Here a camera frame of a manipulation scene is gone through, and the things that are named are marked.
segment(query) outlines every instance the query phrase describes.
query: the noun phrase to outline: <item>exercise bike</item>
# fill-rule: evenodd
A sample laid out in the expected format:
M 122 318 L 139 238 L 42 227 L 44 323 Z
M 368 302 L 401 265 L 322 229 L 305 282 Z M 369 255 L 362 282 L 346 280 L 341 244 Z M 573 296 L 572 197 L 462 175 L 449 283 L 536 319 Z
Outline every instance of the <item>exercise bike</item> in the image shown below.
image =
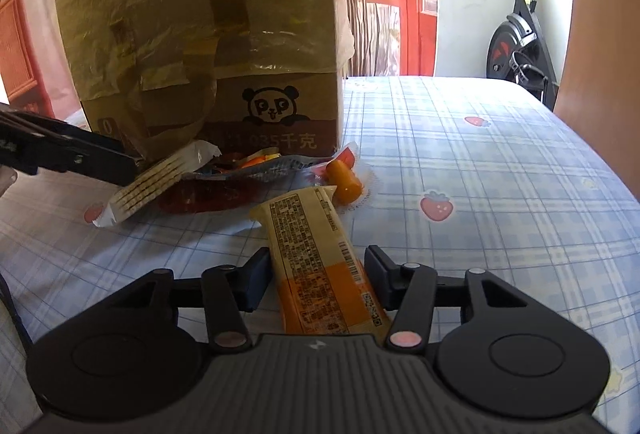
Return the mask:
M 513 13 L 498 26 L 489 44 L 486 77 L 513 81 L 553 110 L 558 80 L 540 22 L 538 0 L 515 0 Z

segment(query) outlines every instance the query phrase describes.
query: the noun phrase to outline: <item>table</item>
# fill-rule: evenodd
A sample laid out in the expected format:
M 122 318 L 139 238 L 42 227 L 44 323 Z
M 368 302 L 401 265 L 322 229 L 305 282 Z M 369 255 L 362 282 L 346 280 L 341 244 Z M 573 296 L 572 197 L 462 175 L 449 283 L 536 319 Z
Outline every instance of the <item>table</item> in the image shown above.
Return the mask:
M 612 377 L 596 410 L 611 430 L 640 428 L 640 205 L 571 129 L 514 84 L 473 78 L 352 78 L 344 90 L 344 140 L 376 176 L 366 205 L 342 215 L 359 255 L 380 245 L 397 263 L 439 274 L 489 269 L 593 334 Z M 305 186 L 271 185 L 264 199 Z M 194 277 L 242 264 L 265 235 L 248 208 L 164 215 L 146 208 L 113 229 L 85 223 L 85 209 L 114 188 L 81 176 L 21 175 L 0 198 L 0 270 L 38 338 L 157 268 Z M 420 202 L 445 194 L 444 220 Z M 252 334 L 279 332 L 273 287 L 245 317 Z M 432 340 L 459 323 L 437 309 Z M 179 324 L 206 338 L 204 316 Z M 38 414 L 17 336 L 0 307 L 0 432 Z

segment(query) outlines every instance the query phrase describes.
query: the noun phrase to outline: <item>black robotic gripper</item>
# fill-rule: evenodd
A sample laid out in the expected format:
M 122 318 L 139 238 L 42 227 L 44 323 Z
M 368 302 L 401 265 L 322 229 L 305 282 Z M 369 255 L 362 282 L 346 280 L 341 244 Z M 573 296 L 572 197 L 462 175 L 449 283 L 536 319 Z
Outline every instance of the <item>black robotic gripper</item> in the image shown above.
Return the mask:
M 590 335 L 483 269 L 464 278 L 396 265 L 377 246 L 364 268 L 388 311 L 369 335 L 263 334 L 241 311 L 271 281 L 269 250 L 199 279 L 156 269 L 37 341 L 27 377 L 44 416 L 30 434 L 605 433 L 593 417 L 609 358 Z M 461 325 L 430 344 L 436 307 Z M 177 327 L 203 308 L 207 343 Z

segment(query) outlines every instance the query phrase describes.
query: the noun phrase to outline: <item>orange candy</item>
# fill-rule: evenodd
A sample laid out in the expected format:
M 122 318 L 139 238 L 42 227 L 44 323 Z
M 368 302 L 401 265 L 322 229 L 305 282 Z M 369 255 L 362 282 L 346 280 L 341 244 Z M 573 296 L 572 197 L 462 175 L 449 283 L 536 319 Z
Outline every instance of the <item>orange candy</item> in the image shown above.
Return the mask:
M 334 200 L 339 204 L 348 205 L 362 195 L 362 183 L 339 159 L 334 159 L 326 166 L 326 175 L 329 184 L 337 187 Z

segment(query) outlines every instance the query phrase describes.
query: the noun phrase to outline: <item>orange and beige snack package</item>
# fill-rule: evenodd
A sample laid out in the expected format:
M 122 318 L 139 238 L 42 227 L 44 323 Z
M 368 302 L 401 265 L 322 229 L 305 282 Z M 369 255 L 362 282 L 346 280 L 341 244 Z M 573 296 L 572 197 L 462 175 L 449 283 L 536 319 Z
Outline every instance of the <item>orange and beige snack package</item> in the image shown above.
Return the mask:
M 335 187 L 307 187 L 252 210 L 268 232 L 287 334 L 372 334 L 390 321 L 332 204 Z

